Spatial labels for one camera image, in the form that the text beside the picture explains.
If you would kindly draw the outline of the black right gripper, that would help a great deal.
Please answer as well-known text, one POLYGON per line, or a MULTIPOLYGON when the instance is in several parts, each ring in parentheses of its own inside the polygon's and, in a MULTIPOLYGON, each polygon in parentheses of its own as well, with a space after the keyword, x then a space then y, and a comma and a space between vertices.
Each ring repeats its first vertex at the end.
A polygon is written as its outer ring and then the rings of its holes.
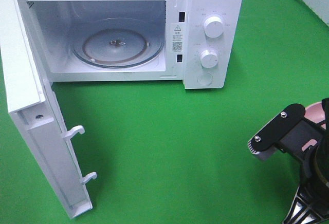
POLYGON ((318 107, 321 122, 302 120, 303 152, 300 186, 282 223, 322 223, 328 221, 328 98, 318 107))

